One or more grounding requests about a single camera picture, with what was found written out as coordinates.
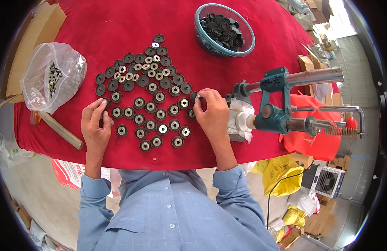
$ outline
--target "plastic bag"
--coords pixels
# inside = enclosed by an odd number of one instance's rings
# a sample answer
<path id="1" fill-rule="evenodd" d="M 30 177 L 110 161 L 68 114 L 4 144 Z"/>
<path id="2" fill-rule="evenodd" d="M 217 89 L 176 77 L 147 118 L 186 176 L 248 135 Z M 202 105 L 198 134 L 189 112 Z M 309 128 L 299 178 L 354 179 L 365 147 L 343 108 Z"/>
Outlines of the plastic bag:
<path id="1" fill-rule="evenodd" d="M 62 73 L 57 80 L 55 92 L 50 91 L 50 68 Z M 58 107 L 69 101 L 85 79 L 86 59 L 70 45 L 42 43 L 34 48 L 26 72 L 20 80 L 26 106 L 29 110 L 53 114 Z"/>

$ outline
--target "right hand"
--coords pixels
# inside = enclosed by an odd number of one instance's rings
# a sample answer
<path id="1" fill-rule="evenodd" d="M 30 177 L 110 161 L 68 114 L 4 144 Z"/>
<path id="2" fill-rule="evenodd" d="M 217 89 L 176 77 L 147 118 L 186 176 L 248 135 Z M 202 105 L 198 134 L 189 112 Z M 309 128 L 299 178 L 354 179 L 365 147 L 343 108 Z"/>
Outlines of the right hand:
<path id="1" fill-rule="evenodd" d="M 215 144 L 227 139 L 227 123 L 230 116 L 230 109 L 227 101 L 221 97 L 220 93 L 214 89 L 205 88 L 199 92 L 199 95 L 205 98 L 207 110 L 203 112 L 199 98 L 195 98 L 196 121 L 200 124 L 202 130 L 209 138 L 211 144 Z"/>

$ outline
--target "metal pipe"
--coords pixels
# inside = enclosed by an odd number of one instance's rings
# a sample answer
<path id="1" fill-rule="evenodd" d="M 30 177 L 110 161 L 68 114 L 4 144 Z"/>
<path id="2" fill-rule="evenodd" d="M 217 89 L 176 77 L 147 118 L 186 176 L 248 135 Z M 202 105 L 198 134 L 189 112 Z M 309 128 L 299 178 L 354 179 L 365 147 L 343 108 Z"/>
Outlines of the metal pipe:
<path id="1" fill-rule="evenodd" d="M 289 74 L 285 79 L 290 87 L 294 87 L 306 86 L 316 83 L 343 82 L 344 76 L 341 67 L 338 66 L 333 68 L 317 69 L 313 71 Z M 248 93 L 260 92 L 262 90 L 261 83 L 250 83 L 245 87 L 245 90 Z"/>
<path id="2" fill-rule="evenodd" d="M 359 106 L 321 106 L 319 109 L 322 112 L 341 112 L 341 113 L 346 113 L 346 112 L 357 112 L 359 114 L 359 120 L 360 120 L 360 125 L 359 125 L 359 132 L 360 138 L 365 138 L 365 117 L 364 117 L 364 112 Z M 291 107 L 291 112 L 311 112 L 313 111 L 314 108 L 311 106 L 292 106 Z"/>

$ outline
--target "table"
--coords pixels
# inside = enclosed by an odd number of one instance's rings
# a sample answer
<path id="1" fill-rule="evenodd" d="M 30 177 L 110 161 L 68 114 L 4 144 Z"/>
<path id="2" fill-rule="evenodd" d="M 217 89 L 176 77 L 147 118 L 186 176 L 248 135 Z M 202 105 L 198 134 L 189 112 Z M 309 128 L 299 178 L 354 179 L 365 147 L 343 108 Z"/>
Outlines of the table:
<path id="1" fill-rule="evenodd" d="M 264 72 L 285 66 L 290 73 L 300 72 L 297 55 L 307 55 L 301 44 L 313 43 L 301 25 L 274 0 L 233 1 L 221 0 L 221 4 L 238 11 L 251 25 L 256 38 L 253 52 L 244 58 L 218 58 L 205 52 L 195 40 L 193 15 L 205 1 L 153 1 L 150 4 L 140 1 L 89 1 L 61 0 L 60 6 L 67 15 L 57 35 L 56 42 L 68 43 L 81 53 L 87 61 L 86 78 L 76 95 L 58 108 L 53 117 L 78 138 L 80 132 L 82 109 L 96 100 L 95 77 L 98 73 L 112 66 L 114 61 L 123 58 L 126 53 L 144 53 L 151 45 L 155 34 L 161 33 L 165 41 L 161 44 L 168 48 L 168 56 L 177 72 L 185 76 L 193 90 L 214 88 L 222 96 L 231 93 L 235 83 L 243 79 L 257 82 Z M 130 92 L 118 90 L 123 99 L 117 105 L 122 108 L 131 106 L 137 96 L 146 101 L 152 95 L 145 88 L 135 85 Z M 166 102 L 159 108 L 168 108 L 179 97 L 171 97 L 166 90 Z M 102 97 L 110 97 L 110 91 Z M 251 97 L 255 111 L 258 112 L 261 93 Z M 281 95 L 272 93 L 271 103 L 281 105 Z M 142 112 L 146 119 L 153 114 Z M 167 116 L 168 123 L 174 117 Z M 139 149 L 139 140 L 134 136 L 137 128 L 131 120 L 114 119 L 112 135 L 103 159 L 103 167 L 120 169 L 180 170 L 216 167 L 216 159 L 210 143 L 195 120 L 188 120 L 185 112 L 175 117 L 182 125 L 191 128 L 191 136 L 185 139 L 181 148 L 174 148 L 171 139 L 177 135 L 169 132 L 163 136 L 163 145 L 144 153 Z M 86 147 L 78 151 L 46 123 L 39 126 L 29 123 L 30 111 L 24 103 L 15 104 L 14 128 L 15 138 L 20 148 L 43 154 L 52 158 L 85 163 Z M 117 136 L 115 129 L 125 124 L 128 135 Z M 238 163 L 247 163 L 261 159 L 274 158 L 288 152 L 283 143 L 278 142 L 277 133 L 252 131 L 250 144 L 232 142 L 232 148 Z M 155 132 L 148 133 L 151 139 Z"/>

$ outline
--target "wooden handle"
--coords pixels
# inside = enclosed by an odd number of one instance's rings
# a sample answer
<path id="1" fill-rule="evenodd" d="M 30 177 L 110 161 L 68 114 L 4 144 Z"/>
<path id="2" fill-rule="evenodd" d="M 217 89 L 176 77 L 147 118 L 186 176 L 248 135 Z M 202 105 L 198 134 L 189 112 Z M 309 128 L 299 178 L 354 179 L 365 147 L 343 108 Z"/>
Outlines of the wooden handle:
<path id="1" fill-rule="evenodd" d="M 81 150 L 83 148 L 83 141 L 77 138 L 75 135 L 66 130 L 58 121 L 56 121 L 50 114 L 39 111 L 39 116 L 56 131 L 62 138 L 68 141 L 76 149 Z"/>

